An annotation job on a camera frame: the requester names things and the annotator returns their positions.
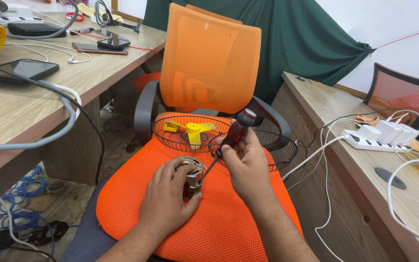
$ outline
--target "orange mesh backrest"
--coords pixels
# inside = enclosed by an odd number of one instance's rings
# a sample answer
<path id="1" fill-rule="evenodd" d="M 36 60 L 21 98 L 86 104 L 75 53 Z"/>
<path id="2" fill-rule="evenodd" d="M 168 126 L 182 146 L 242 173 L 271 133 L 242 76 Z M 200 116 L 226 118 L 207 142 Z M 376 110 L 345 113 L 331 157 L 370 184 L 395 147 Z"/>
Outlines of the orange mesh backrest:
<path id="1" fill-rule="evenodd" d="M 160 90 L 168 106 L 242 110 L 253 96 L 261 29 L 171 3 Z"/>
<path id="2" fill-rule="evenodd" d="M 242 24 L 242 21 L 235 20 L 235 19 L 232 19 L 232 18 L 229 18 L 229 17 L 225 17 L 223 15 L 218 15 L 218 14 L 215 14 L 213 12 L 210 12 L 210 11 L 207 11 L 205 9 L 201 9 L 201 8 L 195 7 L 195 6 L 190 5 L 190 4 L 187 4 L 185 6 L 185 8 L 192 9 L 193 11 L 197 11 L 197 12 L 202 13 L 204 15 L 209 15 L 209 16 L 212 16 L 214 18 L 218 18 L 218 19 L 221 19 L 221 20 L 224 20 L 224 21 L 229 21 L 229 22 L 236 23 L 236 24 Z"/>
<path id="3" fill-rule="evenodd" d="M 387 108 L 409 109 L 419 113 L 419 86 L 407 81 L 398 79 L 381 71 L 376 71 L 376 83 L 373 93 L 368 102 L 368 106 L 377 111 Z M 388 118 L 396 110 L 381 111 L 379 114 Z M 416 115 L 409 125 L 416 120 Z M 405 123 L 410 116 L 402 118 L 401 123 Z"/>
<path id="4" fill-rule="evenodd" d="M 159 117 L 179 115 L 166 112 Z M 227 118 L 215 119 L 230 123 Z M 265 153 L 268 162 L 273 163 L 269 152 Z M 164 146 L 154 136 L 109 179 L 98 196 L 96 216 L 106 233 L 119 240 L 137 223 L 154 171 L 178 155 L 195 156 L 205 166 L 213 161 L 210 153 L 180 152 Z M 279 172 L 271 172 L 270 178 L 279 203 L 303 235 Z M 203 181 L 201 193 L 190 220 L 169 235 L 154 254 L 180 262 L 268 261 L 255 221 L 232 188 L 227 168 L 215 164 Z"/>

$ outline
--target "dark green curtain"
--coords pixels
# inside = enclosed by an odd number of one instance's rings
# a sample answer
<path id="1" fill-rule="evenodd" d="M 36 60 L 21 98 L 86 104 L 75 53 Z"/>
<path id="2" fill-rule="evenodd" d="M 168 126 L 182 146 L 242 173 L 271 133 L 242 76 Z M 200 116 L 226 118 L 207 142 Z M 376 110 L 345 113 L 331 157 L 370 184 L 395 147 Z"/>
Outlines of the dark green curtain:
<path id="1" fill-rule="evenodd" d="M 166 31 L 171 2 L 261 28 L 254 95 L 267 104 L 283 71 L 333 86 L 375 50 L 351 38 L 315 0 L 148 0 L 143 24 Z"/>

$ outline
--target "black smartphone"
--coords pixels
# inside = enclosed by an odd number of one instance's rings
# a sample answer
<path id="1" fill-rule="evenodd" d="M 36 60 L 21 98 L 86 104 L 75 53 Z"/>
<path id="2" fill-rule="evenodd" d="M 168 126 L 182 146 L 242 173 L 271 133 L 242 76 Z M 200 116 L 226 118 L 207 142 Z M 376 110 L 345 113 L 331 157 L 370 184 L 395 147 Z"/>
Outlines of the black smartphone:
<path id="1" fill-rule="evenodd" d="M 97 44 L 99 46 L 104 46 L 104 47 L 108 47 L 108 48 L 113 48 L 113 49 L 122 49 L 126 46 L 130 45 L 129 41 L 125 41 L 122 39 L 117 39 L 117 38 L 110 38 L 110 39 L 104 39 L 101 41 L 98 41 Z"/>
<path id="2" fill-rule="evenodd" d="M 21 76 L 25 76 L 33 80 L 42 79 L 44 77 L 47 77 L 50 74 L 53 74 L 57 70 L 59 70 L 58 64 L 43 62 L 43 61 L 38 61 L 38 60 L 33 60 L 33 59 L 19 59 L 16 61 L 2 64 L 0 66 L 6 69 L 7 71 L 20 74 Z M 20 78 L 14 77 L 12 75 L 6 74 L 1 71 L 0 71 L 0 81 L 15 83 L 15 84 L 27 83 L 26 81 Z"/>
<path id="3" fill-rule="evenodd" d="M 114 55 L 128 55 L 129 53 L 122 48 L 113 49 L 99 45 L 79 44 L 72 43 L 73 48 L 78 52 L 85 53 L 101 53 L 101 54 L 114 54 Z"/>
<path id="4" fill-rule="evenodd" d="M 109 30 L 106 30 L 106 29 L 96 29 L 95 32 L 98 33 L 98 34 L 101 34 L 102 36 L 104 36 L 106 38 L 117 38 L 117 39 L 122 39 L 122 40 L 128 41 L 128 39 L 126 39 L 126 38 L 124 38 L 124 37 L 122 37 L 122 36 L 120 36 L 116 33 L 113 33 Z"/>

